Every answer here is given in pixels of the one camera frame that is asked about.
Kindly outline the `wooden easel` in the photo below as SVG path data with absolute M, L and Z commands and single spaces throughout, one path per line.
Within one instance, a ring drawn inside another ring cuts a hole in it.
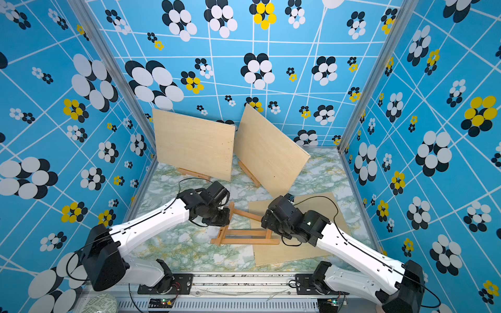
M 247 175 L 247 177 L 254 183 L 256 188 L 260 188 L 262 185 L 261 183 L 257 180 L 257 178 L 251 173 L 251 171 L 246 167 L 244 163 L 242 163 L 240 160 L 238 161 L 239 167 L 242 169 L 242 171 Z
M 198 179 L 203 179 L 204 181 L 207 181 L 207 182 L 211 181 L 211 177 L 206 175 L 206 174 L 193 172 L 193 171 L 186 170 L 183 168 L 178 168 L 177 172 L 179 172 L 183 176 L 190 176 L 190 177 L 194 177 L 194 178 L 198 178 Z
M 228 205 L 230 210 L 230 220 L 233 216 L 242 216 L 253 222 L 260 222 L 261 216 L 253 213 L 248 213 L 235 208 L 235 203 L 230 202 Z M 230 229 L 229 225 L 220 228 L 215 239 L 211 240 L 211 244 L 216 246 L 222 245 L 278 245 L 280 241 L 272 238 L 272 231 L 267 229 Z

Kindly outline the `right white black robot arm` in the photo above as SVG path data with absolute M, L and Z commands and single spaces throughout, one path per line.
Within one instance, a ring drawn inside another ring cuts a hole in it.
M 424 271 L 418 263 L 403 263 L 369 248 L 317 211 L 301 212 L 291 194 L 269 204 L 261 226 L 283 239 L 296 239 L 333 254 L 356 268 L 355 272 L 345 271 L 320 262 L 307 280 L 297 281 L 297 287 L 326 296 L 358 296 L 383 312 L 419 312 L 423 308 Z

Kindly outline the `plywood board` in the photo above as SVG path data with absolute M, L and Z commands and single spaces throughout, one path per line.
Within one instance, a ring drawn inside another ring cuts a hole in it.
M 231 180 L 234 125 L 153 110 L 155 145 L 160 163 Z
M 310 159 L 308 152 L 249 104 L 236 132 L 234 153 L 272 197 L 288 193 Z
M 348 228 L 344 216 L 341 213 L 335 215 L 335 208 L 331 203 L 331 201 L 335 200 L 334 193 L 326 192 L 322 194 L 296 196 L 294 203 L 303 213 L 313 210 L 329 219 L 335 218 L 340 230 L 350 235 L 351 231 Z M 295 238 L 291 240 L 286 239 L 284 243 L 280 242 L 278 245 L 254 245 L 253 251 L 257 266 L 269 266 L 278 263 L 330 255 L 325 250 L 313 247 L 309 243 L 300 244 Z

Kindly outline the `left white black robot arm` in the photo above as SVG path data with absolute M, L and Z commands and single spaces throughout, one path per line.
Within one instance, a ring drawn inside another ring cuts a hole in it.
M 152 237 L 198 217 L 206 226 L 229 225 L 229 198 L 229 190 L 215 181 L 207 188 L 181 191 L 156 210 L 123 224 L 92 228 L 81 262 L 93 290 L 139 284 L 153 293 L 168 293 L 174 287 L 174 276 L 167 264 L 160 259 L 146 262 L 131 257 L 130 252 Z

